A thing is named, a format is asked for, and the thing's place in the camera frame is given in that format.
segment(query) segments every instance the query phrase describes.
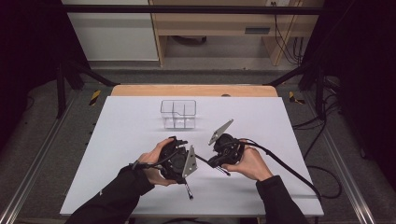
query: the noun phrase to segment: person's right hand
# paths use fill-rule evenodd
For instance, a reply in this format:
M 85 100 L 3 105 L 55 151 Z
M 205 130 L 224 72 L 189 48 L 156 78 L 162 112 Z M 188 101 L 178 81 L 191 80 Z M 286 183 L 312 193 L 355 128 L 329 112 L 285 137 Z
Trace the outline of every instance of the person's right hand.
M 241 161 L 236 165 L 222 164 L 221 167 L 229 172 L 238 172 L 247 178 L 258 181 L 263 181 L 273 176 L 259 151 L 250 146 L 245 146 Z

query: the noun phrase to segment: black sleeve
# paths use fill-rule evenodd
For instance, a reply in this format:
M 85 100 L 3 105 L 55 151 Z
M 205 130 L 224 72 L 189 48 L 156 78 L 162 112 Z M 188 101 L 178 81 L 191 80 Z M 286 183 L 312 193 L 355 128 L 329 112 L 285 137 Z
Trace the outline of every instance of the black sleeve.
M 133 171 L 131 166 L 126 166 L 104 189 L 76 210 L 66 224 L 123 224 L 136 208 L 140 196 L 153 188 L 142 170 Z
M 308 223 L 279 175 L 258 181 L 256 187 L 264 202 L 267 224 Z

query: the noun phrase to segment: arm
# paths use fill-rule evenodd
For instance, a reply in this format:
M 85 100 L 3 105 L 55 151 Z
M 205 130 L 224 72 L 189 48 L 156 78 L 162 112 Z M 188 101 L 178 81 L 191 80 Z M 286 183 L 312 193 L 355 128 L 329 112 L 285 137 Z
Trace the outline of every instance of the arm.
M 267 224 L 308 223 L 280 176 L 273 176 L 255 148 L 246 146 L 240 162 L 236 165 L 223 164 L 222 167 L 257 180 L 256 187 L 265 205 Z
M 170 138 L 161 141 L 138 160 L 157 162 L 162 148 L 172 141 Z M 113 181 L 76 210 L 66 224 L 122 224 L 136 208 L 140 196 L 154 189 L 154 185 L 170 184 L 176 184 L 176 181 L 164 179 L 156 169 L 136 171 L 132 170 L 132 166 L 125 166 Z

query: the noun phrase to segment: wooden cabinet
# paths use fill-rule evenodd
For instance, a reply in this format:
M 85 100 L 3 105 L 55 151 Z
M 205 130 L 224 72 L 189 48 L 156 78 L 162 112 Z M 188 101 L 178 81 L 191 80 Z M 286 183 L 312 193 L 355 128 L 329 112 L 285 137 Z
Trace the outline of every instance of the wooden cabinet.
M 151 5 L 180 6 L 258 6 L 265 7 L 269 0 L 149 0 Z M 321 7 L 323 0 L 290 0 L 293 7 Z M 261 35 L 273 65 L 278 65 L 283 44 L 292 36 L 310 36 L 318 16 L 293 15 L 245 15 L 245 14 L 152 14 L 154 34 L 157 40 L 160 63 L 166 50 L 169 35 Z

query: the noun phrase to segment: clear plastic box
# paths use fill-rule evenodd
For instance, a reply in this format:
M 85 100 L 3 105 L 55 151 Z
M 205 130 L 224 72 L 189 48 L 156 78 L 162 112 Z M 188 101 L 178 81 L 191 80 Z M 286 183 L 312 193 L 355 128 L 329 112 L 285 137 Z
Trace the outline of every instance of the clear plastic box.
M 161 115 L 165 129 L 195 128 L 196 102 L 194 100 L 163 100 Z

